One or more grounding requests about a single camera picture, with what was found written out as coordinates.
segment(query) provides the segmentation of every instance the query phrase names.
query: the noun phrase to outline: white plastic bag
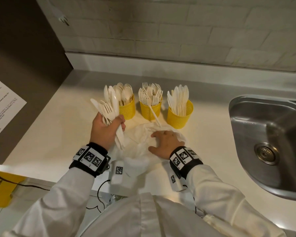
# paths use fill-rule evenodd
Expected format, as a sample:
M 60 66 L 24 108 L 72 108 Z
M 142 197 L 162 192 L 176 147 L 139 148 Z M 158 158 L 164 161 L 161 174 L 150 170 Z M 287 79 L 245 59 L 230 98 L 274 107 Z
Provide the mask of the white plastic bag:
M 170 125 L 159 127 L 156 123 L 145 123 L 138 125 L 130 130 L 125 131 L 125 147 L 124 151 L 120 151 L 115 146 L 110 155 L 116 156 L 116 159 L 124 160 L 125 172 L 135 177 L 144 173 L 150 166 L 164 161 L 148 151 L 149 146 L 158 146 L 157 139 L 151 138 L 151 134 L 155 131 L 174 131 L 177 133 L 178 140 L 184 141 L 186 138 Z

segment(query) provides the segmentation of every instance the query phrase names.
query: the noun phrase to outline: yellow box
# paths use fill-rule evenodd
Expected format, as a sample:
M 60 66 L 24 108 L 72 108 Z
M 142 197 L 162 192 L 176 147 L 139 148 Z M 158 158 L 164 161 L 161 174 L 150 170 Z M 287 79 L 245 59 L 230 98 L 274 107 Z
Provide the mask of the yellow box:
M 190 115 L 193 112 L 193 104 L 190 100 L 186 103 L 186 116 L 177 116 L 173 114 L 171 108 L 168 109 L 167 123 L 175 129 L 181 129 L 185 126 Z
M 20 175 L 13 175 L 4 172 L 0 172 L 0 176 L 4 179 L 10 180 L 15 183 L 24 181 L 26 177 Z M 7 207 L 12 199 L 12 192 L 15 189 L 16 184 L 12 184 L 3 180 L 0 180 L 0 208 Z
M 130 120 L 131 118 L 134 117 L 134 115 L 136 113 L 134 94 L 133 94 L 132 98 L 133 99 L 129 104 L 120 106 L 120 114 L 122 114 L 124 116 L 125 120 Z
M 160 115 L 161 103 L 162 103 L 162 99 L 158 105 L 151 106 L 152 110 L 154 111 L 157 117 L 159 117 Z M 141 109 L 141 114 L 146 120 L 152 121 L 155 119 L 148 105 L 144 105 L 143 103 L 140 102 L 140 109 Z

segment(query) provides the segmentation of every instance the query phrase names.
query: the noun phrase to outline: white countertop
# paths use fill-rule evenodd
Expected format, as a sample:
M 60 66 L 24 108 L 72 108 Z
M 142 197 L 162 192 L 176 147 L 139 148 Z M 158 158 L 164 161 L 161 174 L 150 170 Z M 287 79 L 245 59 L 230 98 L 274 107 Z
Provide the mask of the white countertop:
M 239 188 L 261 214 L 281 228 L 296 231 L 296 201 L 282 199 L 263 190 L 242 168 L 228 112 L 230 100 L 239 95 L 260 94 L 296 99 L 296 93 L 292 92 L 72 71 L 4 164 L 0 165 L 0 171 L 57 182 L 68 170 L 76 151 L 89 141 L 92 120 L 97 113 L 90 98 L 103 99 L 105 84 L 129 83 L 136 92 L 143 81 L 159 83 L 165 93 L 178 84 L 187 84 L 194 112 L 181 132 L 188 139 L 190 147 L 224 182 Z M 126 121 L 127 128 L 148 122 L 142 118 L 138 105 L 136 109 L 135 117 Z M 160 114 L 161 123 L 166 123 L 166 113 L 167 110 Z M 92 189 L 98 190 L 108 178 L 107 171 L 98 176 Z M 140 178 L 142 181 L 132 190 L 119 190 L 106 183 L 101 191 L 120 194 L 151 192 L 191 206 L 192 196 L 188 191 L 173 192 L 161 165 Z

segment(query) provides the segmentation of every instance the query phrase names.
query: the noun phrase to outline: yellow cup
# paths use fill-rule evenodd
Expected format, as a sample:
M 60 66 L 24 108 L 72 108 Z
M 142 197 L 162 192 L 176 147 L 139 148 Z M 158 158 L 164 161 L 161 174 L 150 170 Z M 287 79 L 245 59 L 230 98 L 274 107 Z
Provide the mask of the yellow cup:
M 162 99 L 158 105 L 151 106 L 152 110 L 155 112 L 157 117 L 160 115 L 161 102 L 162 102 Z M 155 117 L 153 116 L 153 113 L 151 112 L 149 106 L 144 105 L 142 102 L 139 102 L 139 103 L 140 103 L 141 114 L 143 115 L 143 117 L 149 121 L 154 120 Z
M 190 100 L 186 103 L 186 116 L 177 116 L 173 114 L 171 108 L 168 109 L 167 123 L 175 129 L 181 129 L 185 126 L 190 115 L 193 112 L 193 104 Z
M 124 116 L 125 120 L 130 120 L 134 117 L 135 112 L 135 98 L 133 94 L 132 101 L 129 104 L 120 106 L 120 114 Z

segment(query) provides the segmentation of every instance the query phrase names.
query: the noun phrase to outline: stainless steel sink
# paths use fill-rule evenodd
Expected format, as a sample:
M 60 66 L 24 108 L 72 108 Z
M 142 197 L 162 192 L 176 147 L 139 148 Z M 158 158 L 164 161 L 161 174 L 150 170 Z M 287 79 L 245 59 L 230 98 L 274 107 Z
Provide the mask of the stainless steel sink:
M 229 115 L 248 175 L 266 191 L 296 200 L 296 101 L 237 97 Z

